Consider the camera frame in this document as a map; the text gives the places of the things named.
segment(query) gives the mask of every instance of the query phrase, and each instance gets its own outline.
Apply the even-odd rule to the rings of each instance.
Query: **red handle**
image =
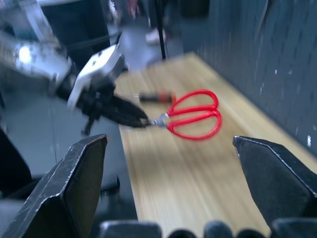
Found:
[[[195,95],[202,95],[202,94],[210,96],[213,99],[213,104],[190,107],[190,108],[183,108],[183,109],[179,109],[179,110],[175,109],[175,107],[178,104],[180,104],[181,102],[183,102],[185,99],[192,97],[192,96],[195,96]],[[167,112],[168,116],[173,117],[173,116],[178,116],[181,114],[187,114],[187,113],[193,113],[193,112],[205,112],[205,113],[201,114],[199,116],[196,116],[196,117],[192,117],[192,118],[171,121],[169,124],[167,124],[166,128],[170,132],[172,132],[173,134],[175,134],[181,138],[184,138],[184,139],[188,139],[188,140],[206,140],[206,139],[209,139],[210,137],[214,136],[219,131],[221,124],[222,124],[221,114],[217,110],[218,105],[219,105],[219,101],[218,101],[217,96],[209,90],[202,89],[202,90],[197,90],[197,91],[193,91],[191,93],[188,93],[188,94],[184,95],[183,97],[181,97],[179,100],[177,100],[175,103],[172,104],[172,106],[170,107],[170,109]],[[198,122],[198,121],[210,118],[210,117],[216,117],[217,123],[216,123],[216,126],[210,132],[208,132],[204,135],[190,136],[190,135],[184,135],[182,133],[175,131],[175,127]]]

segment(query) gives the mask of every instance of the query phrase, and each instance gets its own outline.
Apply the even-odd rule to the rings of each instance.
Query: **scissors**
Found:
[[[213,104],[210,105],[201,105],[201,106],[195,106],[195,107],[188,107],[188,108],[182,108],[182,109],[175,109],[176,106],[178,106],[181,102],[183,102],[184,100],[193,97],[193,96],[197,96],[197,95],[207,95],[210,96],[213,99]],[[221,118],[221,114],[220,112],[217,110],[219,105],[219,101],[217,96],[215,95],[215,93],[213,93],[212,91],[206,90],[206,89],[201,89],[201,90],[196,90],[193,92],[190,92],[184,96],[182,96],[181,98],[179,98],[178,100],[176,100],[171,107],[169,108],[169,110],[163,114],[162,116],[159,117],[159,119],[157,120],[151,120],[150,121],[150,125],[157,125],[159,127],[166,127],[170,132],[172,132],[174,135],[177,135],[183,139],[187,139],[187,140],[206,140],[211,138],[212,136],[214,136],[221,127],[222,124],[222,118]],[[178,116],[178,115],[184,115],[184,114],[188,114],[188,113],[195,113],[195,112],[204,112],[201,115],[195,116],[195,117],[191,117],[191,118],[185,118],[185,119],[180,119],[180,120],[175,120],[175,121],[170,121],[168,123],[165,123],[164,121],[166,120],[166,118],[171,118],[174,116]],[[209,131],[206,134],[203,135],[184,135],[182,133],[179,133],[175,130],[176,127],[179,126],[183,126],[183,125],[187,125],[187,124],[191,124],[191,123],[195,123],[204,119],[208,119],[211,117],[216,117],[217,118],[217,123],[215,125],[215,127]]]

